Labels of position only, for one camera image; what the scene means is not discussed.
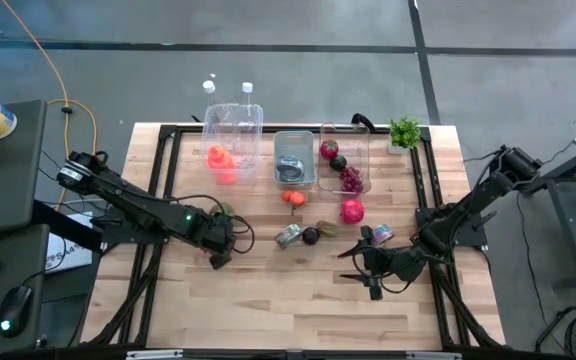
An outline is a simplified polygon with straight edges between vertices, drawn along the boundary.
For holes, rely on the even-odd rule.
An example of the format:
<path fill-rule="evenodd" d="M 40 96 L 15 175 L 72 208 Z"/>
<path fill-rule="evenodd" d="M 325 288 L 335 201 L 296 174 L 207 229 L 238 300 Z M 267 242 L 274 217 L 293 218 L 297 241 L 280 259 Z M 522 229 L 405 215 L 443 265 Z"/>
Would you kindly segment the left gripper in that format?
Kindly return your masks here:
<path fill-rule="evenodd" d="M 196 234 L 197 246 L 212 253 L 209 262 L 214 270 L 223 268 L 232 260 L 231 252 L 236 237 L 233 224 L 224 215 L 212 217 L 209 221 L 202 219 Z"/>

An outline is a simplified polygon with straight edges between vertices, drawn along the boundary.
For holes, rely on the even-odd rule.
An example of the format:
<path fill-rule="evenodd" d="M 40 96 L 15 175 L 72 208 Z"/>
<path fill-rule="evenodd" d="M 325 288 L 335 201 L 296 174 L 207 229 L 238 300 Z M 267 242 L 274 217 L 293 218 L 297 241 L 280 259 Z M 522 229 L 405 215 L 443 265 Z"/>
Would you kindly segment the can blue red label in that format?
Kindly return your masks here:
<path fill-rule="evenodd" d="M 386 224 L 380 224 L 373 229 L 371 244 L 376 247 L 383 246 L 394 237 L 392 229 Z"/>

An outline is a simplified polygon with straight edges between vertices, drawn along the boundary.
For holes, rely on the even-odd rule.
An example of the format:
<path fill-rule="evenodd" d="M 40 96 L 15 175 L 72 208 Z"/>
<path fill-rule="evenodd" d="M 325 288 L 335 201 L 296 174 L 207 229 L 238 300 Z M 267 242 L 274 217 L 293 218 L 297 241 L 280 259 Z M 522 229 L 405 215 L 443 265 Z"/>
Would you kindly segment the tuna can photo label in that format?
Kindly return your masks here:
<path fill-rule="evenodd" d="M 301 233 L 297 224 L 290 224 L 277 234 L 275 241 L 281 249 L 286 249 L 301 238 Z"/>

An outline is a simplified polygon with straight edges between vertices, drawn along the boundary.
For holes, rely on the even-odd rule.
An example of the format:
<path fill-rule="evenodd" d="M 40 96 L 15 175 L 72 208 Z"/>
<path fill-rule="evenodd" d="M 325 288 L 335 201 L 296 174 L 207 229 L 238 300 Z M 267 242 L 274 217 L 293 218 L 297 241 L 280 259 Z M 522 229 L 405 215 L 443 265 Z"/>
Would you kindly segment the red grape bunch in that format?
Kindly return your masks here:
<path fill-rule="evenodd" d="M 344 167 L 340 173 L 340 180 L 343 192 L 358 194 L 364 191 L 360 170 L 355 167 Z"/>

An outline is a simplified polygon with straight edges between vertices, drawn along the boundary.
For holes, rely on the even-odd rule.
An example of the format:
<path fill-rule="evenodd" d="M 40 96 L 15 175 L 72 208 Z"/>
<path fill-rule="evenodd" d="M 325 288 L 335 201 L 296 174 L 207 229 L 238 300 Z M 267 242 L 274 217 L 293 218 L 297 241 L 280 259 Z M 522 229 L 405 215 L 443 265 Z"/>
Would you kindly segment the orange tangerine cluster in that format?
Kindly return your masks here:
<path fill-rule="evenodd" d="M 291 214 L 294 214 L 295 210 L 303 206 L 306 202 L 306 197 L 303 193 L 294 190 L 286 190 L 281 193 L 281 199 L 291 205 Z"/>

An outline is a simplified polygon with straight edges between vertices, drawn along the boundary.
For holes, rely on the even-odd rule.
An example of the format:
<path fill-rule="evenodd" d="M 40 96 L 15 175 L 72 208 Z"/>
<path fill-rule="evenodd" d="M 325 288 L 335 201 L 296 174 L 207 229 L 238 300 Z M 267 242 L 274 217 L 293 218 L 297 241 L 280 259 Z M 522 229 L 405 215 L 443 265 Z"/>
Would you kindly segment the silver can white label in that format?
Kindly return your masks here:
<path fill-rule="evenodd" d="M 305 176 L 303 161 L 292 155 L 279 157 L 276 170 L 281 182 L 300 182 Z"/>

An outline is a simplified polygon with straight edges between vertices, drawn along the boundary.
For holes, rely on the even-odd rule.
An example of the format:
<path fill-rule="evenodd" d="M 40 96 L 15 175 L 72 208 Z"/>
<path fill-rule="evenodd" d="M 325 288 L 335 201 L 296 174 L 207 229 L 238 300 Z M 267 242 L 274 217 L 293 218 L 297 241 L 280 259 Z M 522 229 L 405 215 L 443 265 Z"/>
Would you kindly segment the clear bottle white cap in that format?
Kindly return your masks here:
<path fill-rule="evenodd" d="M 242 96 L 237 110 L 237 152 L 239 155 L 239 167 L 251 169 L 255 167 L 255 153 L 257 147 L 258 120 L 257 112 L 252 99 L 253 84 L 243 82 L 241 86 Z"/>
<path fill-rule="evenodd" d="M 202 146 L 205 150 L 212 145 L 222 145 L 228 151 L 234 150 L 234 130 L 232 129 L 231 106 L 224 102 L 212 80 L 202 84 L 208 96 L 202 132 Z"/>

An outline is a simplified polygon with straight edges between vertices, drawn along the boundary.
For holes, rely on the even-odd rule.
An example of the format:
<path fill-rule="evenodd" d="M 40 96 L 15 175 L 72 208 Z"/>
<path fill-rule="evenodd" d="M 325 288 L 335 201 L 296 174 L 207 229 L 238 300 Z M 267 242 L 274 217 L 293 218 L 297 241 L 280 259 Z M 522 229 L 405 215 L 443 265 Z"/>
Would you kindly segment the short clear plastic bin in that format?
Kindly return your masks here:
<path fill-rule="evenodd" d="M 335 139 L 339 145 L 338 155 L 347 160 L 347 166 L 360 170 L 363 179 L 364 191 L 358 194 L 347 193 L 341 190 L 340 173 L 330 168 L 329 161 L 319 154 L 319 146 L 324 139 Z M 342 125 L 324 123 L 319 130 L 317 180 L 322 191 L 345 197 L 358 197 L 367 193 L 371 188 L 369 174 L 369 144 L 370 131 L 363 125 Z"/>

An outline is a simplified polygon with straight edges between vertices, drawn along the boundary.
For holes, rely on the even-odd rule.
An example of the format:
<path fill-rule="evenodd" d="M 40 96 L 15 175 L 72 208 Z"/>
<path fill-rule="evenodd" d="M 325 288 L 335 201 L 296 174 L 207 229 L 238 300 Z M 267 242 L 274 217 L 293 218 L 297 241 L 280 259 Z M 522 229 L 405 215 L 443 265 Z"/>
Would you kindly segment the clear bin with cans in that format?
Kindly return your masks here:
<path fill-rule="evenodd" d="M 310 131 L 280 131 L 273 137 L 274 180 L 279 190 L 309 190 L 313 187 L 315 174 L 314 134 Z M 281 182 L 276 170 L 278 158 L 292 155 L 304 163 L 305 176 L 300 182 Z"/>

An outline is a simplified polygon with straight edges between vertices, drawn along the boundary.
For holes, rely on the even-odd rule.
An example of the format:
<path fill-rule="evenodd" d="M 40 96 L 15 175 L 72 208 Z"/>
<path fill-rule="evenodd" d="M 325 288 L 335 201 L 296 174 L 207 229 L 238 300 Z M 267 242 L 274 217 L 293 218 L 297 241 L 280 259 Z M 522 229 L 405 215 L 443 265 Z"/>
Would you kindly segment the black curved hook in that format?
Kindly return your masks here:
<path fill-rule="evenodd" d="M 377 132 L 374 124 L 365 115 L 363 115 L 361 113 L 355 113 L 352 116 L 351 123 L 354 125 L 361 124 L 361 125 L 365 126 L 370 131 L 370 133 L 376 133 Z"/>

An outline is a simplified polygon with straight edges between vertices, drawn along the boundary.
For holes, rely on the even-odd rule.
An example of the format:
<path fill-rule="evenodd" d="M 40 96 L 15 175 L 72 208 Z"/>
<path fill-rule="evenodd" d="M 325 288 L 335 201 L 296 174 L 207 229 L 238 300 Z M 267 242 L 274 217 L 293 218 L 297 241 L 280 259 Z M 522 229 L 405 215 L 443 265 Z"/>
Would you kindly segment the white printed paper sheet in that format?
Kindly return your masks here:
<path fill-rule="evenodd" d="M 49 234 L 45 270 L 47 274 L 92 264 L 92 251 L 53 233 Z"/>

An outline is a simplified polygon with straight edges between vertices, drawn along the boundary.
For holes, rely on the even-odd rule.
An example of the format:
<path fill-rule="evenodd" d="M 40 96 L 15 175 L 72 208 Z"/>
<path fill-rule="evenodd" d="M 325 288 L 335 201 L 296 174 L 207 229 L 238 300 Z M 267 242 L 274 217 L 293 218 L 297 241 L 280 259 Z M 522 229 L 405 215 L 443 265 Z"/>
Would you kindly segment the black desk surface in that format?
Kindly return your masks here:
<path fill-rule="evenodd" d="M 19 285 L 33 290 L 30 313 L 24 331 L 16 337 L 0 335 L 0 353 L 26 350 L 39 337 L 39 317 L 49 230 L 35 225 L 15 231 L 0 232 L 0 305 L 6 293 Z"/>

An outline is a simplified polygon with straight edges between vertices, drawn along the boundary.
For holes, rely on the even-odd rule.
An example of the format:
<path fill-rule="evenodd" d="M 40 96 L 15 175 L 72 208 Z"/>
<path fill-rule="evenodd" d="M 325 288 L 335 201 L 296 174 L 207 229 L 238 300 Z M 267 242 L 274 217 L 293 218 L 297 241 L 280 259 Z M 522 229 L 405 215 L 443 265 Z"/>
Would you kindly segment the black computer mouse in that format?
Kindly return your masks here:
<path fill-rule="evenodd" d="M 0 305 L 0 335 L 13 338 L 21 334 L 28 322 L 33 290 L 26 285 L 11 288 Z"/>

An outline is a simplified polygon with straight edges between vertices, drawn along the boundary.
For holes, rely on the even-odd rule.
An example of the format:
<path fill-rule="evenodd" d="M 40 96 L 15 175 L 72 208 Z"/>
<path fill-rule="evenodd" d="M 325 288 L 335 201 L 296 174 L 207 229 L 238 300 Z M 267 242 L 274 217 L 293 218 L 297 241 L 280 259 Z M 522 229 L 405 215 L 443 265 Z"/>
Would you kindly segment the black desk shelf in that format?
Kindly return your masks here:
<path fill-rule="evenodd" d="M 31 221 L 46 103 L 12 103 L 16 129 L 0 139 L 0 231 L 21 228 Z"/>

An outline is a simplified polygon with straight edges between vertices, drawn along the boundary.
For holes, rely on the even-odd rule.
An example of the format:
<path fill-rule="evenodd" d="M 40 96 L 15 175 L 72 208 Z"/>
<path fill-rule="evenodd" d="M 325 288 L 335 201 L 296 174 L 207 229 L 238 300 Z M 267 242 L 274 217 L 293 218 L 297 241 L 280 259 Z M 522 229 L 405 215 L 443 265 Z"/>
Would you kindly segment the silver metal bracket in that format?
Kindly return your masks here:
<path fill-rule="evenodd" d="M 129 351 L 125 360 L 181 360 L 182 358 L 182 349 L 146 349 Z"/>
<path fill-rule="evenodd" d="M 460 353 L 407 351 L 406 360 L 463 360 Z"/>

